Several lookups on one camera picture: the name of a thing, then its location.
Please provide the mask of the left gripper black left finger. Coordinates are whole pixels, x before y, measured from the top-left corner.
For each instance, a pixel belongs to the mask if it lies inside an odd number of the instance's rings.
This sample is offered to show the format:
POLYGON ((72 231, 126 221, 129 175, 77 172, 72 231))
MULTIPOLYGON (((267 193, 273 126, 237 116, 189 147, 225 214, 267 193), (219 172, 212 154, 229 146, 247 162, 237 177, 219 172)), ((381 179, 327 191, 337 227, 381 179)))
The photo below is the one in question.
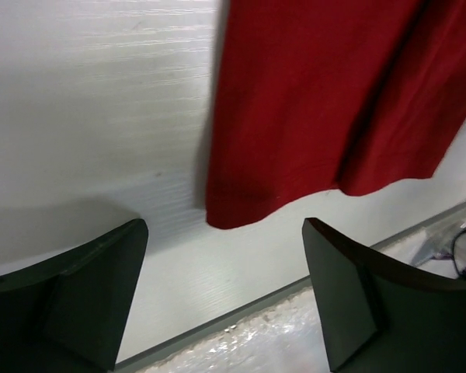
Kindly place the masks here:
POLYGON ((148 242, 144 220, 0 276, 0 372, 111 372, 148 242))

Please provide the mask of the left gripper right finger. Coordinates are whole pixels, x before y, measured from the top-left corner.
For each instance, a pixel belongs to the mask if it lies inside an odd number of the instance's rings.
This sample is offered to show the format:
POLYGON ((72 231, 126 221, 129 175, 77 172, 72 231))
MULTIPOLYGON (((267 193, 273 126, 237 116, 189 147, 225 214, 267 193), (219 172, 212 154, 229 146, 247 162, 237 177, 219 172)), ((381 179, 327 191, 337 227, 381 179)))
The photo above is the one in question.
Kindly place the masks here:
POLYGON ((411 267, 317 218, 304 251, 332 372, 466 372, 466 281, 411 267))

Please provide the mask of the red shirt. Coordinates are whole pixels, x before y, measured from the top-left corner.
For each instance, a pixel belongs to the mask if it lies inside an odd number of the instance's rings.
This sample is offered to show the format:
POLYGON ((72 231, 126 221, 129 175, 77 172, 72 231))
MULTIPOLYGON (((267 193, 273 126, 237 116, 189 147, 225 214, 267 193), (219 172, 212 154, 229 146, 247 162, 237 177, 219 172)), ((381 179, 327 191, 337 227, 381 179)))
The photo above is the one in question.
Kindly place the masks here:
POLYGON ((233 1, 207 223, 428 179, 465 119, 466 1, 233 1))

